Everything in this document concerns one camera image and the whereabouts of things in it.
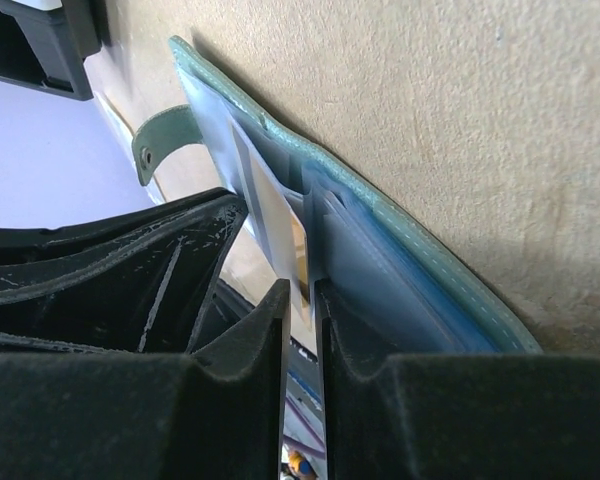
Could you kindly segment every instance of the beige table surface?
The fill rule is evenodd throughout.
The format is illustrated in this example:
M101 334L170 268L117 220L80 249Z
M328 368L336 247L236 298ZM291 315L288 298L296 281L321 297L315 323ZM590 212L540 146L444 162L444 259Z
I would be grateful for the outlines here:
M99 23L87 71L132 128L185 102L180 35L421 221L546 348L600 352L600 0L109 0ZM168 199L217 182L200 147L156 177ZM246 235L225 270L253 301L274 278Z

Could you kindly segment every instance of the speckled surface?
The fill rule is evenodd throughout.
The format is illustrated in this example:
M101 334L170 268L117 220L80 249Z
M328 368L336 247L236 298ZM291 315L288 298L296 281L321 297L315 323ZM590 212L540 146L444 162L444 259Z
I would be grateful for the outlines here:
M600 352L600 0L103 3L87 70L132 127L185 102L180 35L424 224L545 348ZM200 176L178 153L163 189Z

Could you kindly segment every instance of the green strap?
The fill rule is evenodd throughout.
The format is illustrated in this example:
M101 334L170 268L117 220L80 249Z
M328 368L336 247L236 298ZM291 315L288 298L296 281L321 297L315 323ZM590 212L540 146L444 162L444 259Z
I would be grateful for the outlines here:
M154 115L138 129L131 150L138 179L148 185L160 163L180 147L204 143L189 105L169 108Z

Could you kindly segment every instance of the white wall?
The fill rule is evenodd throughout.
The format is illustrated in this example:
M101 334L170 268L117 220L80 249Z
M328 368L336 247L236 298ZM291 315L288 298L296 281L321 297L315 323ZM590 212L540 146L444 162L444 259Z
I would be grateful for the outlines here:
M57 228L152 205L93 100L0 82L0 227Z

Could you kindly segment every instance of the black plastic object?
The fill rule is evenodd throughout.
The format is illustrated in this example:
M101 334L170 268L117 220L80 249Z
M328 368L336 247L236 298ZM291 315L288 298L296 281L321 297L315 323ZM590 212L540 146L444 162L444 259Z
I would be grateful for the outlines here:
M600 478L600 360L400 354L315 301L330 480Z
M63 0L50 11L0 0L0 80L89 100L83 62L99 50L88 0Z
M0 229L0 351L193 352L247 214L223 189L49 230Z
M277 478L288 306L193 355L0 355L0 479Z

